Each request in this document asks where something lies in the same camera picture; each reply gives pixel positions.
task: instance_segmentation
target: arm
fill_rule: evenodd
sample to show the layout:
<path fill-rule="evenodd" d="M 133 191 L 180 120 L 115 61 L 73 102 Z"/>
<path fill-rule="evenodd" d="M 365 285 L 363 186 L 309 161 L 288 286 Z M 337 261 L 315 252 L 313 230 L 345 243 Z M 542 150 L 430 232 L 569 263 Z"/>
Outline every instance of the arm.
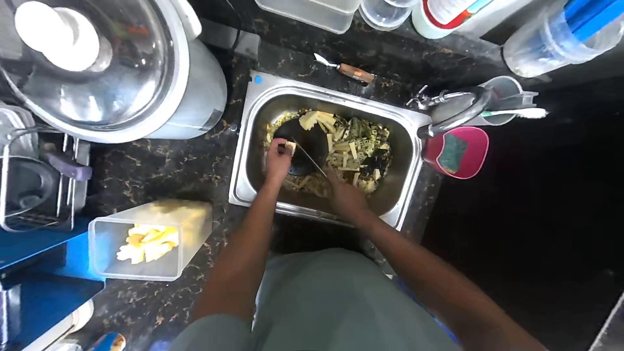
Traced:
<path fill-rule="evenodd" d="M 271 143 L 266 155 L 265 184 L 210 270 L 193 313 L 195 320 L 213 314 L 253 318 L 271 242 L 277 195 L 290 167 L 291 151 L 278 147 L 284 142 L 285 139 L 274 139 Z"/>
<path fill-rule="evenodd" d="M 368 207 L 357 188 L 330 175 L 334 206 L 369 238 L 467 351 L 545 351 L 488 296 L 450 265 L 403 237 Z"/>

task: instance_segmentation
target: grey shirt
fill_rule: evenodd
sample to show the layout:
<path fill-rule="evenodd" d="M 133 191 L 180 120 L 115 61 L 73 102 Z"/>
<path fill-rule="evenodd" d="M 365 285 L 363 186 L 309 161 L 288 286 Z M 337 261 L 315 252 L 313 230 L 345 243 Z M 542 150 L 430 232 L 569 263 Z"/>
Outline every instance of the grey shirt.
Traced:
<path fill-rule="evenodd" d="M 459 350 L 377 265 L 343 249 L 272 257 L 256 306 L 253 328 L 234 315 L 210 315 L 170 350 Z"/>

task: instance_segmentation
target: hand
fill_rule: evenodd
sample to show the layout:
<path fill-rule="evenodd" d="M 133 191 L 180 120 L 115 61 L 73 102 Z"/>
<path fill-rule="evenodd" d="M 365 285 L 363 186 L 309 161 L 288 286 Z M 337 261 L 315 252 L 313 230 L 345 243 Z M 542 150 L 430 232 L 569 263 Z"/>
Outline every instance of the hand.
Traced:
<path fill-rule="evenodd" d="M 355 186 L 338 179 L 332 170 L 326 170 L 331 183 L 331 204 L 334 210 L 356 227 L 365 225 L 365 221 L 377 217 L 368 207 L 364 193 Z"/>
<path fill-rule="evenodd" d="M 281 146 L 285 144 L 286 139 L 274 138 L 271 141 L 269 151 L 266 153 L 266 181 L 265 183 L 273 185 L 281 185 L 288 175 L 290 168 L 290 159 L 293 157 L 293 151 L 289 147 Z"/>

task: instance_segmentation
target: person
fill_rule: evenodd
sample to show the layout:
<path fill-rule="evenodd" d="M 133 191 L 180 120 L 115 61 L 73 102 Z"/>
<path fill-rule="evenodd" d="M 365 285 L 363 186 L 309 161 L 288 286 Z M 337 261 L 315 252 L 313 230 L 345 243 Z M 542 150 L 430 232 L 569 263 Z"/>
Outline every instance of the person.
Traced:
<path fill-rule="evenodd" d="M 194 323 L 170 350 L 545 350 L 476 285 L 383 222 L 363 193 L 332 173 L 335 210 L 375 244 L 426 309 L 353 251 L 268 259 L 291 160 L 285 142 L 271 143 L 266 181 L 211 268 Z"/>

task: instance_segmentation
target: lid knob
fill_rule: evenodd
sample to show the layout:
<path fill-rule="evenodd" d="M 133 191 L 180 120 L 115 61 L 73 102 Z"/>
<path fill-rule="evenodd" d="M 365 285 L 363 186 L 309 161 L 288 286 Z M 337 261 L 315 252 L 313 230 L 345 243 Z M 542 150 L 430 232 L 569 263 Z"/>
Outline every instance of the lid knob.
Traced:
<path fill-rule="evenodd" d="M 67 71 L 84 71 L 99 55 L 100 41 L 93 24 L 66 7 L 24 2 L 15 12 L 15 29 L 26 45 Z"/>

